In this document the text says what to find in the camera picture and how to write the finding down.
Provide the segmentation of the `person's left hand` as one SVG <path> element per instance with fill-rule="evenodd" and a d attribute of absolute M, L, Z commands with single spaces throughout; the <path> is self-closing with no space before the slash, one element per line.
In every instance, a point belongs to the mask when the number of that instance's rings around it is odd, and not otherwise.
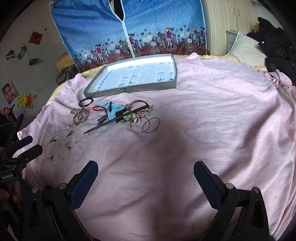
<path fill-rule="evenodd" d="M 15 203 L 20 203 L 22 201 L 21 185 L 19 180 L 10 182 L 4 189 L 0 189 L 1 201 L 8 200 L 10 197 L 12 197 L 12 200 Z"/>

